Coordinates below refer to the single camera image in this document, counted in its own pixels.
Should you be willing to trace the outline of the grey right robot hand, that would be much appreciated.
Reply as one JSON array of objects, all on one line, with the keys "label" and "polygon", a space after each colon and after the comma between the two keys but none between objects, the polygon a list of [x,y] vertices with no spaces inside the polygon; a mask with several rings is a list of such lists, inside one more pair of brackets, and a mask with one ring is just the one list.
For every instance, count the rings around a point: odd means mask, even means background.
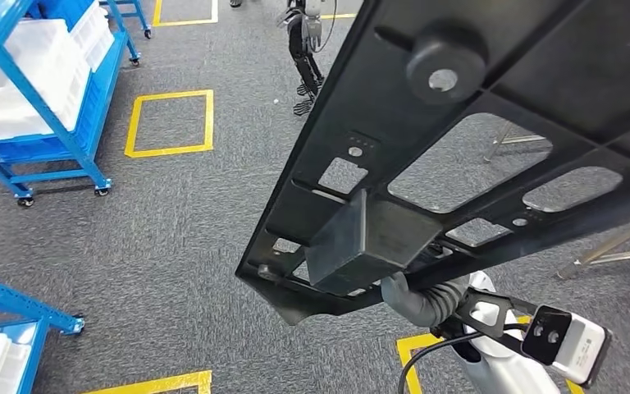
[{"label": "grey right robot hand", "polygon": [[397,314],[420,328],[429,328],[435,320],[428,299],[409,288],[403,273],[394,273],[381,279],[381,296]]}]

